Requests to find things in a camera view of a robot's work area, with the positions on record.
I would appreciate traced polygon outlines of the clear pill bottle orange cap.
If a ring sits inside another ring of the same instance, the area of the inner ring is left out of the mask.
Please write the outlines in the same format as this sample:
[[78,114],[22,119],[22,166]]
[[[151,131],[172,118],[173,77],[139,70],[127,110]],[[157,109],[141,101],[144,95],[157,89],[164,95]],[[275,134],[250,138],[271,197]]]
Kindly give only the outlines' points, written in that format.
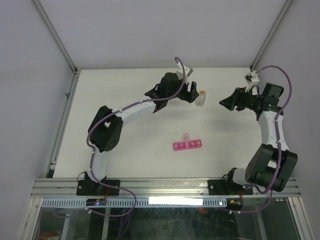
[[199,91],[199,96],[194,100],[197,107],[203,107],[206,101],[207,93],[204,90]]

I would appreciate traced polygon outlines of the pink pill organizer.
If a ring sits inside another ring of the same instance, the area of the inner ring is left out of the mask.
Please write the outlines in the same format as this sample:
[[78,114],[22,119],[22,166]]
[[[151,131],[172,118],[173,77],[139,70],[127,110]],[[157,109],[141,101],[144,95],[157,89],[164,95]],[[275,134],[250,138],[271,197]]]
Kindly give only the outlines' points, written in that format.
[[175,152],[191,150],[191,149],[200,149],[202,147],[203,147],[202,140],[201,139],[190,139],[189,133],[183,134],[182,141],[174,142],[172,144],[172,148]]

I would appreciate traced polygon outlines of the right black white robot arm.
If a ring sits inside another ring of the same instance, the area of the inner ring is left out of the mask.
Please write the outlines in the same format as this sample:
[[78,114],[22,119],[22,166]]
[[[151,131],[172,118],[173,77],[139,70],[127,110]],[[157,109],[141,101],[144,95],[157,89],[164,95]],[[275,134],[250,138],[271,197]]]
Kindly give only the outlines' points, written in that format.
[[262,94],[237,87],[231,96],[219,103],[228,110],[249,109],[256,114],[261,130],[261,145],[246,168],[232,168],[223,187],[230,194],[241,187],[261,186],[266,192],[281,192],[298,162],[298,155],[289,150],[283,129],[283,111],[278,106],[284,88],[267,83]]

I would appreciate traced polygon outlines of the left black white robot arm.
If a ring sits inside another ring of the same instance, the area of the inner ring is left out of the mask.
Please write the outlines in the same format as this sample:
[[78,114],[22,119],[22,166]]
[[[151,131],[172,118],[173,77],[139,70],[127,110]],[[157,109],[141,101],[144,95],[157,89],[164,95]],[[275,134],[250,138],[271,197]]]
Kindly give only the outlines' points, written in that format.
[[106,173],[99,170],[103,155],[114,149],[120,141],[123,127],[140,117],[154,114],[167,106],[168,101],[178,98],[193,103],[199,96],[197,83],[188,82],[189,74],[167,72],[151,90],[138,101],[118,109],[103,105],[91,122],[86,137],[86,144],[92,148],[87,175],[90,180],[87,188],[93,194],[100,194],[105,188],[103,179]]

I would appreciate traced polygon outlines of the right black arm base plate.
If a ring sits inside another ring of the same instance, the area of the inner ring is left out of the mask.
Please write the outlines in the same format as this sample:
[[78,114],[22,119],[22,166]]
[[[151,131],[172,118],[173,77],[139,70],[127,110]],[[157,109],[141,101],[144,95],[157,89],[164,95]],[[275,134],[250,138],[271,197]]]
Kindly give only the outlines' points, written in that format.
[[207,181],[207,187],[210,196],[230,196],[240,195],[241,193],[244,196],[249,196],[254,194],[251,188],[245,189],[240,184],[224,179],[210,179]]

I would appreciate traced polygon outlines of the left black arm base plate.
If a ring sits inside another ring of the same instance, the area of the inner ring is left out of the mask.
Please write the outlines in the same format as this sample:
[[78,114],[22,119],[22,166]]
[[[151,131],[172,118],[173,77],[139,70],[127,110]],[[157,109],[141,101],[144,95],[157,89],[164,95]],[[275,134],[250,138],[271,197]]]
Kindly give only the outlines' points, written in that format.
[[108,196],[118,196],[120,190],[101,185],[90,178],[78,181],[76,190],[77,196],[105,196],[107,193]]

